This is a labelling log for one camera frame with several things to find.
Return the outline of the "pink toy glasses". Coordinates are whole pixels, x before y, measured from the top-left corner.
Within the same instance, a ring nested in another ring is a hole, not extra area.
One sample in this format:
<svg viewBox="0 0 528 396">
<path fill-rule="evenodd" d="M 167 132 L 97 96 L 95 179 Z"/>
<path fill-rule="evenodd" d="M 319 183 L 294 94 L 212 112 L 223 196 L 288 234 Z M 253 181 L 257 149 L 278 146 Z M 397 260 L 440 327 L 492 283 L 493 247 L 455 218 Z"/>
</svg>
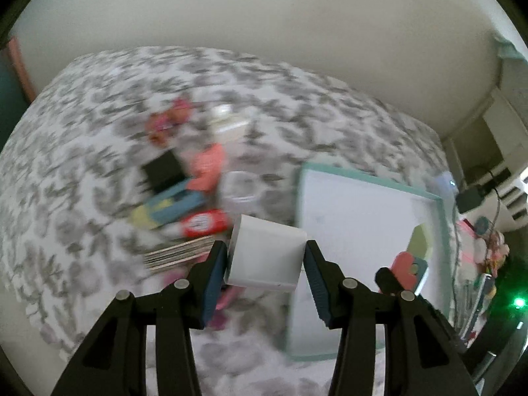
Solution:
<svg viewBox="0 0 528 396">
<path fill-rule="evenodd" d="M 405 290 L 410 290 L 416 295 L 421 293 L 429 273 L 426 260 L 409 252 L 400 252 L 390 269 Z"/>
</svg>

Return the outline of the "white cube charger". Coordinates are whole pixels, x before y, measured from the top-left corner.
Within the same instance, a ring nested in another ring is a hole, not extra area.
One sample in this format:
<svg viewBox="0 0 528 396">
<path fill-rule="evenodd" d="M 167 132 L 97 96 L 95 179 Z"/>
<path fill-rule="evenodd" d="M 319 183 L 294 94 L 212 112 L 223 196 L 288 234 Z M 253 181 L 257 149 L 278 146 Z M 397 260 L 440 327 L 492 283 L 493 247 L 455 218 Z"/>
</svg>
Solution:
<svg viewBox="0 0 528 396">
<path fill-rule="evenodd" d="M 307 240 L 302 229 L 241 215 L 228 244 L 225 282 L 244 288 L 295 290 Z"/>
</svg>

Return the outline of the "black gold patterned hair clip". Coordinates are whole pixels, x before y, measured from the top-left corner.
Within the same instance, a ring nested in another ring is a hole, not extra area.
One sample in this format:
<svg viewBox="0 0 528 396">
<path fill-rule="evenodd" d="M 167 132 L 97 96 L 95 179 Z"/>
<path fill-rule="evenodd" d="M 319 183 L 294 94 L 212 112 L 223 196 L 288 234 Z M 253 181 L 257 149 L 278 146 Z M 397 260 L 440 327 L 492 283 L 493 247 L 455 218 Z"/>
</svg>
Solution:
<svg viewBox="0 0 528 396">
<path fill-rule="evenodd" d="M 160 273 L 182 263 L 207 255 L 215 238 L 206 236 L 159 248 L 143 255 L 143 264 L 152 273 Z"/>
</svg>

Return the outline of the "magenta lighter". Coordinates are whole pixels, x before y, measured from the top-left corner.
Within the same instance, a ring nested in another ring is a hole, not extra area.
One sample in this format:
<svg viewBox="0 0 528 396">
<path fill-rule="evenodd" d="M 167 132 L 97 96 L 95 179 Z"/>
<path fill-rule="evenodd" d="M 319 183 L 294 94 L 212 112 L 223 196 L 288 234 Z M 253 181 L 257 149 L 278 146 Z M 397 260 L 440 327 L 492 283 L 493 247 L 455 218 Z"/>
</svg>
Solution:
<svg viewBox="0 0 528 396">
<path fill-rule="evenodd" d="M 228 323 L 228 315 L 226 310 L 237 300 L 244 292 L 244 287 L 225 285 L 220 292 L 220 296 L 216 303 L 216 309 L 213 317 L 209 322 L 209 327 L 213 330 L 223 330 Z"/>
</svg>

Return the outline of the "red stain remover bottle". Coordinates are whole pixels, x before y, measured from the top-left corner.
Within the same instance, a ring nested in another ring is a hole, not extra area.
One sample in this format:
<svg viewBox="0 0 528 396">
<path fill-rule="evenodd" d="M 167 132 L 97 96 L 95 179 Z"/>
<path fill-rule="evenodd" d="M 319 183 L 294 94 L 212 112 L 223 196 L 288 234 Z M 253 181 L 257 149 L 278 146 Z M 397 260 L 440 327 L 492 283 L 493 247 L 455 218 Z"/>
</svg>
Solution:
<svg viewBox="0 0 528 396">
<path fill-rule="evenodd" d="M 178 228 L 184 238 L 209 236 L 227 230 L 231 225 L 229 217 L 220 209 L 210 209 L 183 219 Z"/>
</svg>

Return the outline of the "white smart watch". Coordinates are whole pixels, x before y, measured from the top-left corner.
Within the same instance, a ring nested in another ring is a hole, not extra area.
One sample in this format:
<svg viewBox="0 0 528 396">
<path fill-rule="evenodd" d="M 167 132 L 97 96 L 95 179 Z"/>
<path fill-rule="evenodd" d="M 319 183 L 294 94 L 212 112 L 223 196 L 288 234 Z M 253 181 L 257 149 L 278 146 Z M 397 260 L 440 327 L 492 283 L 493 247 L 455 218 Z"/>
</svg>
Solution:
<svg viewBox="0 0 528 396">
<path fill-rule="evenodd" d="M 256 175 L 245 171 L 225 173 L 219 185 L 219 201 L 228 214 L 253 213 L 258 203 Z"/>
</svg>

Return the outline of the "blue yellow box cutter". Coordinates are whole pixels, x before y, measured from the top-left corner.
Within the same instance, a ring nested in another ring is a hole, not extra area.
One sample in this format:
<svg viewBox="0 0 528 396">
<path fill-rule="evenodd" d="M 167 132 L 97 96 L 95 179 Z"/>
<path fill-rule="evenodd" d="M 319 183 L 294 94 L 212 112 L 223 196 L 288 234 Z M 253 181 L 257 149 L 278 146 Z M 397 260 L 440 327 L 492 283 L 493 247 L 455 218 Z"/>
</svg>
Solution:
<svg viewBox="0 0 528 396">
<path fill-rule="evenodd" d="M 140 229 L 153 230 L 201 208 L 206 197 L 201 191 L 188 189 L 189 182 L 190 179 L 182 181 L 134 208 L 129 223 Z"/>
</svg>

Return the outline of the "coral plastic clip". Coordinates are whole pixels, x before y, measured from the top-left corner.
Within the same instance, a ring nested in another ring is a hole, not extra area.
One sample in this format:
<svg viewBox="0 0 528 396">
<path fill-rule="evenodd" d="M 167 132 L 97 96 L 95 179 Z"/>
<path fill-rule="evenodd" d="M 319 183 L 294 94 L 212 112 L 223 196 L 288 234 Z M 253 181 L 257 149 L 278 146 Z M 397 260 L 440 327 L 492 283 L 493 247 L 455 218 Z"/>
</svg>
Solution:
<svg viewBox="0 0 528 396">
<path fill-rule="evenodd" d="M 191 161 L 191 180 L 187 189 L 211 192 L 216 188 L 225 163 L 224 147 L 215 143 L 197 154 Z"/>
</svg>

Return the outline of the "white plug with light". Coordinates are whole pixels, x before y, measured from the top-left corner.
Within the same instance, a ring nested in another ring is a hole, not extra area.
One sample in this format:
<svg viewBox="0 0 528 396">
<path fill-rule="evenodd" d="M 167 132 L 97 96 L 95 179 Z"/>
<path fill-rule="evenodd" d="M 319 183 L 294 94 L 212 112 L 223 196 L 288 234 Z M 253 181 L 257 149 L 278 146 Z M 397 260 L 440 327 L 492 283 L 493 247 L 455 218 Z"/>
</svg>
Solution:
<svg viewBox="0 0 528 396">
<path fill-rule="evenodd" d="M 440 193 L 440 196 L 456 195 L 458 193 L 458 186 L 455 182 L 453 174 L 451 174 L 449 171 L 439 174 L 434 179 L 434 182 L 438 192 Z"/>
</svg>

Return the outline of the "white shelf unit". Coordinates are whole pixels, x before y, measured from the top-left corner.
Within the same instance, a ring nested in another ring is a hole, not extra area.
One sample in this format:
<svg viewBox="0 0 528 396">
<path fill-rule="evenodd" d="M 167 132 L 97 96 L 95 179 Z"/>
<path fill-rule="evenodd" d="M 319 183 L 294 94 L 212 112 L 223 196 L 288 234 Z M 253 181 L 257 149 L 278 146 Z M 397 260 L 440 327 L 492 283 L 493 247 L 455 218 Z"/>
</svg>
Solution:
<svg viewBox="0 0 528 396">
<path fill-rule="evenodd" d="M 484 202 L 465 214 L 510 232 L 527 225 L 527 54 L 494 39 L 498 79 L 443 146 L 459 191 L 485 189 Z"/>
</svg>

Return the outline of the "grey floral bed cover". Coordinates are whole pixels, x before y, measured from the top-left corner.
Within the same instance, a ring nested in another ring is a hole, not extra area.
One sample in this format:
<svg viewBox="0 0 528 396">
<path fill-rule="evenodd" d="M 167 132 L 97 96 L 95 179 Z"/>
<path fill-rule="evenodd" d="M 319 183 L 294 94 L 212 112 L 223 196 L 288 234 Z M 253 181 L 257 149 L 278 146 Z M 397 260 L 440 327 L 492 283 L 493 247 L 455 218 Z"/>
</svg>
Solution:
<svg viewBox="0 0 528 396">
<path fill-rule="evenodd" d="M 178 183 L 205 208 L 294 222 L 305 163 L 428 192 L 440 137 L 344 82 L 209 48 L 87 54 L 38 95 L 1 153 L 1 342 L 51 391 L 117 290 L 186 275 L 144 258 L 173 227 L 141 231 L 135 208 Z"/>
</svg>

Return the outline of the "black power adapter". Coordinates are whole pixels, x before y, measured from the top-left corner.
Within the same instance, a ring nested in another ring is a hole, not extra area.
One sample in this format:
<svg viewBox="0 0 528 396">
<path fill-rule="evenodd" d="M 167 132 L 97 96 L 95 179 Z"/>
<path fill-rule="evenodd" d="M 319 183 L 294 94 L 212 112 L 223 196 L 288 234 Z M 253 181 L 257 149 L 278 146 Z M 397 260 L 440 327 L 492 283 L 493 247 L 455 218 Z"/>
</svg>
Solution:
<svg viewBox="0 0 528 396">
<path fill-rule="evenodd" d="M 149 189 L 155 194 L 172 188 L 187 179 L 185 170 L 176 155 L 168 150 L 141 166 Z"/>
</svg>

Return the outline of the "white plastic clip holder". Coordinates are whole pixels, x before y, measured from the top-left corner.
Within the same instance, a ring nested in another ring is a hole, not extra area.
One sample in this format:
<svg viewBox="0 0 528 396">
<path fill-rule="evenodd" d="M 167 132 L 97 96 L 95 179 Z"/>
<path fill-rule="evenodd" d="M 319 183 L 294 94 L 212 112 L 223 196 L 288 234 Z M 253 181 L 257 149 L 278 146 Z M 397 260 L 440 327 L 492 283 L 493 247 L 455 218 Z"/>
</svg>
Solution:
<svg viewBox="0 0 528 396">
<path fill-rule="evenodd" d="M 216 143 L 241 140 L 250 125 L 250 120 L 235 112 L 231 105 L 222 104 L 210 109 L 210 131 Z"/>
</svg>

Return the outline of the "pink toy puppy figure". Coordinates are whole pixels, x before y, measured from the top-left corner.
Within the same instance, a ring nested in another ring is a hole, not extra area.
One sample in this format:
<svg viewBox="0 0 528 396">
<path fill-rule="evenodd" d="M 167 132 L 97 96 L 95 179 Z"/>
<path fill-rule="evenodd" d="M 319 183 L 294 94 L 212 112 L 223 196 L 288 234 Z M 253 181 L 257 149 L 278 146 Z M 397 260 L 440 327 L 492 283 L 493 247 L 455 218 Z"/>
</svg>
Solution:
<svg viewBox="0 0 528 396">
<path fill-rule="evenodd" d="M 176 129 L 187 122 L 192 114 L 192 104 L 187 98 L 178 97 L 165 111 L 151 114 L 145 123 L 149 141 L 166 148 Z"/>
</svg>

